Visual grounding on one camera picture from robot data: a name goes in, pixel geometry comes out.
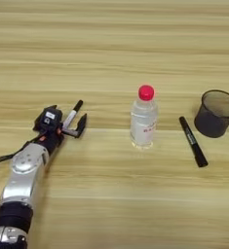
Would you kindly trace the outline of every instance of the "black marker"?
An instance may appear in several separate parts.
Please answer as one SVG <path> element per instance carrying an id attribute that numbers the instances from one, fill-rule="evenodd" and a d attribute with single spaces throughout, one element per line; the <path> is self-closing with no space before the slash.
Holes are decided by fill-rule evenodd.
<path id="1" fill-rule="evenodd" d="M 196 163 L 198 164 L 199 167 L 204 167 L 207 166 L 209 163 L 207 162 L 200 146 L 198 145 L 196 138 L 191 131 L 186 119 L 184 117 L 180 117 L 180 124 L 185 132 L 185 135 L 189 141 L 189 144 L 193 150 L 193 153 L 195 155 Z"/>

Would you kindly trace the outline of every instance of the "wood grain surface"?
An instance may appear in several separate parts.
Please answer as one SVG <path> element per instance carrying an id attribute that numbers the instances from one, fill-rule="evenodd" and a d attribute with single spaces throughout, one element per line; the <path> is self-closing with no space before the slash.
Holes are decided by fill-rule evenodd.
<path id="1" fill-rule="evenodd" d="M 135 149 L 130 108 L 157 90 L 154 147 Z M 85 101 L 44 179 L 30 249 L 229 249 L 229 129 L 193 120 L 208 89 L 229 91 L 229 0 L 0 0 L 0 156 L 34 136 L 34 119 Z M 210 165 L 197 167 L 184 115 Z M 9 175 L 0 164 L 0 193 Z"/>

